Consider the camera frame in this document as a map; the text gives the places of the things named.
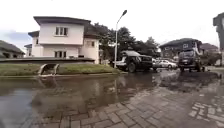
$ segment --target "lawn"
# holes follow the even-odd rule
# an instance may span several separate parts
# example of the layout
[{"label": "lawn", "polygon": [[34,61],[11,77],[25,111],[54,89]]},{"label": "lawn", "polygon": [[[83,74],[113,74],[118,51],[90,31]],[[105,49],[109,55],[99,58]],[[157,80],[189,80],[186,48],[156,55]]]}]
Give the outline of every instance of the lawn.
[{"label": "lawn", "polygon": [[39,64],[0,64],[0,76],[34,76]]},{"label": "lawn", "polygon": [[120,73],[120,71],[112,67],[99,64],[62,64],[57,72],[59,75],[97,73]]}]

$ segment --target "sky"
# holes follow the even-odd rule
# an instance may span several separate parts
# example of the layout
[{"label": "sky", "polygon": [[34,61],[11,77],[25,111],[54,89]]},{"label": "sky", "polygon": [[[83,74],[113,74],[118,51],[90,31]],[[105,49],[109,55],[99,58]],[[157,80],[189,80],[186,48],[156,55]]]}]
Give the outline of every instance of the sky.
[{"label": "sky", "polygon": [[213,18],[224,12],[224,0],[0,0],[0,40],[22,50],[27,32],[39,30],[33,16],[65,16],[91,20],[115,29],[127,27],[137,40],[152,36],[159,44],[195,38],[219,46]]}]

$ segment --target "floodwater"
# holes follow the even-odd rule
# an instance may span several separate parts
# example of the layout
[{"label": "floodwater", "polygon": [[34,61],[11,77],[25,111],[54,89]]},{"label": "floodwater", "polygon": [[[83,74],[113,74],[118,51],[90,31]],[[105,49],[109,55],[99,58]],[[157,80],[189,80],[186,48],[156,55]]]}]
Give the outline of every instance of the floodwater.
[{"label": "floodwater", "polygon": [[0,128],[21,125],[29,117],[58,111],[88,113],[113,103],[135,101],[158,88],[178,93],[200,91],[217,83],[216,73],[162,71],[120,76],[47,77],[0,80]]}]

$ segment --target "wet pavement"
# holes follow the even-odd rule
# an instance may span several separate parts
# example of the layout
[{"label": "wet pavement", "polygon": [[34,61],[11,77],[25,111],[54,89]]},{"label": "wet pavement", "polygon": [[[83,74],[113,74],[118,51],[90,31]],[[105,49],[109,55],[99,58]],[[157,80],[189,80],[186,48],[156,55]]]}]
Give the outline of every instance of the wet pavement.
[{"label": "wet pavement", "polygon": [[214,72],[165,70],[2,79],[0,128],[224,127],[223,85]]}]

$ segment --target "street lamp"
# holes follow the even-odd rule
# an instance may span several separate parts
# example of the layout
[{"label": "street lamp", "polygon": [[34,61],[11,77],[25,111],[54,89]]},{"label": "street lamp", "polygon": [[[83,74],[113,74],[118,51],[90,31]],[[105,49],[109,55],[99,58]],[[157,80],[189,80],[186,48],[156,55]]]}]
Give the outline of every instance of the street lamp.
[{"label": "street lamp", "polygon": [[117,21],[116,24],[116,42],[115,42],[115,49],[114,49],[114,68],[117,67],[117,26],[119,21],[121,20],[121,18],[127,13],[127,10],[124,10],[124,12],[122,13],[121,17],[119,18],[119,20]]}]

